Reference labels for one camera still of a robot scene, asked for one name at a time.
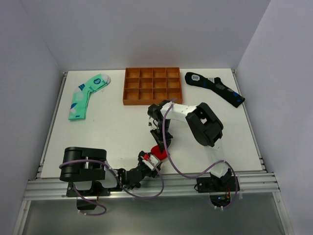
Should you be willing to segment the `black blue sports sock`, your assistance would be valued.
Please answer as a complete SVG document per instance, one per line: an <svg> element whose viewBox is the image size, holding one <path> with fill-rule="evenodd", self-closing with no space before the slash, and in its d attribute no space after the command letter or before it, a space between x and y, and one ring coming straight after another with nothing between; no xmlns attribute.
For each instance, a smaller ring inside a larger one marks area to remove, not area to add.
<svg viewBox="0 0 313 235"><path fill-rule="evenodd" d="M238 108L245 101L243 96L226 86L219 77L206 78L194 72L187 72L185 82L191 86L213 91L235 108Z"/></svg>

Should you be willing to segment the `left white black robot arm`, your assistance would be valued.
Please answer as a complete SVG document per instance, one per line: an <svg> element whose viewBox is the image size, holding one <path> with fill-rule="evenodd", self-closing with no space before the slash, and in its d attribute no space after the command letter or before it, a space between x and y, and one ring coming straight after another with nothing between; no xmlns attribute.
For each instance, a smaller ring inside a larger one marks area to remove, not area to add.
<svg viewBox="0 0 313 235"><path fill-rule="evenodd" d="M139 188L144 178L158 175L161 161L152 153L143 151L137 160L137 166L130 170L113 169L104 149L67 147L59 166L60 180L75 183L83 195L91 195L95 191L95 182L103 188L116 188L119 183L127 189Z"/></svg>

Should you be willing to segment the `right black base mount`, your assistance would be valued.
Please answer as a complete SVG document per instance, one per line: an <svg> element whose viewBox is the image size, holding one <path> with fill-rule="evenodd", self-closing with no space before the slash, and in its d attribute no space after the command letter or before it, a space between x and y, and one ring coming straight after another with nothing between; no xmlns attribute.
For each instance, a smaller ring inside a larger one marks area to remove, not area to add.
<svg viewBox="0 0 313 235"><path fill-rule="evenodd" d="M227 181L216 177L199 177L194 190L198 193L209 193L211 205L215 209L227 208L240 191L237 177L231 176Z"/></svg>

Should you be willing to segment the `red santa sock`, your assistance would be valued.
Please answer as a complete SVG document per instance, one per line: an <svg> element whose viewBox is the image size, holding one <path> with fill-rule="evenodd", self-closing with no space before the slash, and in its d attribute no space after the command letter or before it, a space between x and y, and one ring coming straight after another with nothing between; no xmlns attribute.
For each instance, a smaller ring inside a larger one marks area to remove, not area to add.
<svg viewBox="0 0 313 235"><path fill-rule="evenodd" d="M158 145L151 148L151 153L161 162L167 159L168 155L165 149L161 150Z"/></svg>

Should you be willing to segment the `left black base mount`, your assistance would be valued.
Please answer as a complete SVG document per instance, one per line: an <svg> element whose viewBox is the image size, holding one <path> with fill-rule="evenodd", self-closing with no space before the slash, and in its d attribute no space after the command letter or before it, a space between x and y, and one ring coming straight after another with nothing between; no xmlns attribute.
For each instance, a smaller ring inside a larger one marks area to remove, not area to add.
<svg viewBox="0 0 313 235"><path fill-rule="evenodd" d="M110 196L110 190L104 188L98 181L94 182L70 182L67 186L66 197L76 198L78 212L85 215L102 215L107 208L100 204L100 196Z"/></svg>

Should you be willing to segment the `mint green patterned sock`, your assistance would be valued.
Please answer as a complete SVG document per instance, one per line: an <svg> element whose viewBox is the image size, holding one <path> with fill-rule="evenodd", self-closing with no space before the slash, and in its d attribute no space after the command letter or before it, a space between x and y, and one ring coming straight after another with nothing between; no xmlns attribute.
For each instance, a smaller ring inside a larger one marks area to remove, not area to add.
<svg viewBox="0 0 313 235"><path fill-rule="evenodd" d="M98 74L79 85L74 91L68 120L84 120L88 109L90 95L108 86L111 78L106 74Z"/></svg>

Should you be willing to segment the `orange compartment tray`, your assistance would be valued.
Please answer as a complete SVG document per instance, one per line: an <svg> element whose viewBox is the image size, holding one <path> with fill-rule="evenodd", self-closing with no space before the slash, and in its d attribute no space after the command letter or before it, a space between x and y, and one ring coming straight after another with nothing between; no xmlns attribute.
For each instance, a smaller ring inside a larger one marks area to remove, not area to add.
<svg viewBox="0 0 313 235"><path fill-rule="evenodd" d="M172 99L178 104L183 103L180 68L125 69L124 105L151 105Z"/></svg>

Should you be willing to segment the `aluminium front rail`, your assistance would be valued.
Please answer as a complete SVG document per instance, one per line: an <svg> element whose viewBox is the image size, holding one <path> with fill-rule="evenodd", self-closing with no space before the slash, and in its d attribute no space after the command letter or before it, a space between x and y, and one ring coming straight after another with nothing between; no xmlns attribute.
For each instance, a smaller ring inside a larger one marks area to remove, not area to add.
<svg viewBox="0 0 313 235"><path fill-rule="evenodd" d="M274 173L252 173L239 174L239 193L267 193L279 192ZM193 196L200 195L194 190L195 179L183 178L180 175L164 176L164 190L161 196ZM58 179L37 179L29 181L24 192L24 201L36 200L58 200L68 199L66 197L68 183ZM161 180L159 178L149 178L143 180L141 188L131 190L131 193L138 196L153 196L161 190Z"/></svg>

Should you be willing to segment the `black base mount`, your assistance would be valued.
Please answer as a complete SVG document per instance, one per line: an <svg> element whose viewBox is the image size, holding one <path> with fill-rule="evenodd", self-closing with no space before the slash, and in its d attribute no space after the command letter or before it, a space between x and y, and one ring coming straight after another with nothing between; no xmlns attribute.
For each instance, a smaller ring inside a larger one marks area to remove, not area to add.
<svg viewBox="0 0 313 235"><path fill-rule="evenodd" d="M215 209L227 208L240 191L237 177L231 176L227 181L216 177L199 177L194 190L198 193L209 193L211 205Z"/></svg>
<svg viewBox="0 0 313 235"><path fill-rule="evenodd" d="M85 215L102 215L107 208L100 204L100 196L110 196L110 190L104 188L98 181L94 182L70 182L67 186L66 197L76 198L78 212Z"/></svg>

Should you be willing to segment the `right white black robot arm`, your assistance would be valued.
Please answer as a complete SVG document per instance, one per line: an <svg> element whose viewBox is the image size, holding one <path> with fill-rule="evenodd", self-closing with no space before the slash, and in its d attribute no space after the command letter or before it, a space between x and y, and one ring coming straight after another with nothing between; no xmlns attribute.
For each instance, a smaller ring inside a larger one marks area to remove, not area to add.
<svg viewBox="0 0 313 235"><path fill-rule="evenodd" d="M180 175L192 179L192 176L180 172L172 161L168 146L173 136L169 133L171 120L187 123L197 143L203 146L212 163L206 170L195 176L198 178L209 172L212 177L212 187L221 191L228 186L232 177L233 169L224 160L222 148L223 124L206 103L199 105L182 105L173 101L164 100L160 104L152 104L148 107L147 114L150 119L155 120L157 125L150 130L161 154L165 153L172 167Z"/></svg>

